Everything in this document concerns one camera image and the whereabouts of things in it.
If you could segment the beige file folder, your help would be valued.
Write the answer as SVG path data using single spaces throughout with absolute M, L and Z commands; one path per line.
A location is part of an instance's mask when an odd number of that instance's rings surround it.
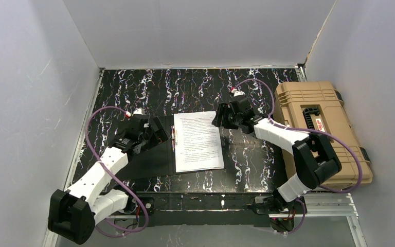
M 164 128 L 170 133 L 171 138 L 140 154 L 128 154 L 128 164 L 119 170 L 117 174 L 120 179 L 134 180 L 183 174 L 175 172 L 173 115 L 158 118 L 164 125 Z

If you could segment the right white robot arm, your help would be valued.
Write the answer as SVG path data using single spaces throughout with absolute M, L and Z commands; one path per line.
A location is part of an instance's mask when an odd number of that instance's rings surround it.
M 339 173 L 342 165 L 324 134 L 289 130 L 264 117 L 243 95 L 218 105 L 212 125 L 241 129 L 257 139 L 270 142 L 294 159 L 295 173 L 272 194 L 273 204 L 287 205 Z

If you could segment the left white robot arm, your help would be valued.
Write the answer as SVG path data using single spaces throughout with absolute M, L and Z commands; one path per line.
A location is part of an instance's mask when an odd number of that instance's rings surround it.
M 66 190 L 56 190 L 50 198 L 48 229 L 76 244 L 85 243 L 96 225 L 111 214 L 125 209 L 131 190 L 101 192 L 135 156 L 167 140 L 170 134 L 158 117 L 129 114 L 99 161 Z

